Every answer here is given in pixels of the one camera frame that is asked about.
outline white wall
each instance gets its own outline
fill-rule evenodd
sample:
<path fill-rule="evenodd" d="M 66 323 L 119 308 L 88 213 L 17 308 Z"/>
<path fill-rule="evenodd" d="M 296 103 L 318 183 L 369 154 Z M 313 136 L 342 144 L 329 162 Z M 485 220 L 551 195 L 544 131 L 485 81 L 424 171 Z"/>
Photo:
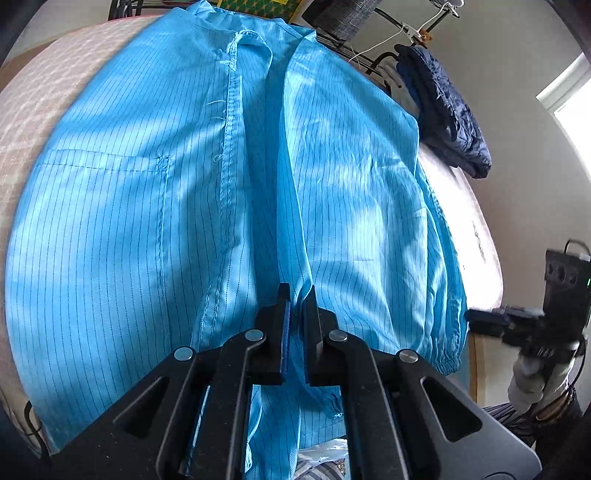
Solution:
<path fill-rule="evenodd" d="M 384 0 L 380 8 L 418 26 L 436 12 L 427 0 Z M 466 0 L 461 18 L 434 31 L 430 49 L 478 119 L 493 158 L 486 180 L 472 182 L 497 247 L 505 304 L 541 307 L 544 253 L 569 237 L 591 242 L 591 183 L 576 153 L 536 99 L 580 49 L 543 0 Z M 358 50 L 395 30 L 373 15 Z M 392 44 L 372 52 L 391 50 Z M 487 341 L 486 402 L 506 401 L 512 349 Z M 577 385 L 591 398 L 591 367 Z"/>

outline metal screw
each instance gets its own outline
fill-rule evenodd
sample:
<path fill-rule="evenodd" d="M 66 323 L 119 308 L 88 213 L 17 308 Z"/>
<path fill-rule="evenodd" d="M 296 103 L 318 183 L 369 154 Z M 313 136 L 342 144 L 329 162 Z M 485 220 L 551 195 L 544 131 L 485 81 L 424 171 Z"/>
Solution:
<path fill-rule="evenodd" d="M 193 350 L 191 350 L 188 346 L 182 346 L 181 348 L 177 348 L 174 351 L 174 357 L 179 362 L 186 362 L 187 360 L 191 360 L 193 356 Z"/>
<path fill-rule="evenodd" d="M 248 330 L 244 336 L 249 342 L 258 342 L 259 340 L 262 340 L 265 334 L 262 331 L 253 328 L 252 330 Z"/>
<path fill-rule="evenodd" d="M 398 354 L 400 360 L 402 360 L 405 364 L 413 364 L 418 360 L 418 353 L 414 350 L 400 350 Z"/>
<path fill-rule="evenodd" d="M 344 342 L 347 339 L 347 332 L 344 332 L 343 330 L 331 330 L 329 338 L 333 342 Z"/>

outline breast pocket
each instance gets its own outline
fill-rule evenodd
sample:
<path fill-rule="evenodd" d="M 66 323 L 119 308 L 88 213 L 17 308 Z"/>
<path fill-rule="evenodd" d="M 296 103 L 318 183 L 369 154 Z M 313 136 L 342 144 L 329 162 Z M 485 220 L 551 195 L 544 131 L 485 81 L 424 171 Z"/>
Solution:
<path fill-rule="evenodd" d="M 7 321 L 25 390 L 58 444 L 170 351 L 167 170 L 166 157 L 53 150 L 39 158 L 21 198 Z"/>

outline plastic bag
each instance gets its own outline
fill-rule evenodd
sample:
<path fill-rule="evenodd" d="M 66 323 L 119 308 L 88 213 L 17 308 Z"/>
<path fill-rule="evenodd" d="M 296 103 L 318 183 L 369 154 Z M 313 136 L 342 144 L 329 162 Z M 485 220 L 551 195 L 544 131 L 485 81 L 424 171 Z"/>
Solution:
<path fill-rule="evenodd" d="M 314 468 L 321 463 L 335 462 L 349 456 L 349 446 L 345 439 L 335 439 L 298 451 L 298 460 L 310 462 Z"/>

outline black cable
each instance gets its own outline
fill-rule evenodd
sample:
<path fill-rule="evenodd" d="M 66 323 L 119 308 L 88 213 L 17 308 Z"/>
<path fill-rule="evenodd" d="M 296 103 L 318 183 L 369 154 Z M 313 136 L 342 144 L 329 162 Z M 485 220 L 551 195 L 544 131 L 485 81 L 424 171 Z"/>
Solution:
<path fill-rule="evenodd" d="M 41 435 L 39 435 L 39 431 L 35 431 L 35 427 L 33 426 L 33 423 L 31 422 L 32 407 L 33 407 L 33 405 L 31 404 L 31 400 L 29 400 L 27 402 L 27 405 L 25 405 L 25 421 L 27 422 L 27 426 L 29 427 L 29 429 L 32 431 L 33 436 L 35 437 L 35 440 L 39 443 L 39 447 L 41 448 L 41 461 L 48 463 L 49 462 L 49 449 L 47 448 L 47 444 L 45 443 L 43 438 L 41 438 Z"/>
<path fill-rule="evenodd" d="M 566 253 L 568 251 L 570 244 L 575 244 L 575 245 L 580 246 L 581 248 L 583 248 L 587 252 L 587 255 L 591 257 L 591 250 L 589 249 L 587 244 L 585 242 L 583 242 L 581 240 L 577 240 L 575 238 L 568 239 L 568 241 L 566 242 L 566 244 L 564 246 L 564 253 Z"/>
<path fill-rule="evenodd" d="M 587 357 L 587 342 L 583 339 L 583 358 L 581 359 L 581 364 L 579 366 L 579 371 L 577 372 L 576 377 L 574 378 L 571 385 L 574 385 L 579 377 L 581 376 L 581 372 L 583 371 L 583 367 L 585 366 L 585 357 Z"/>

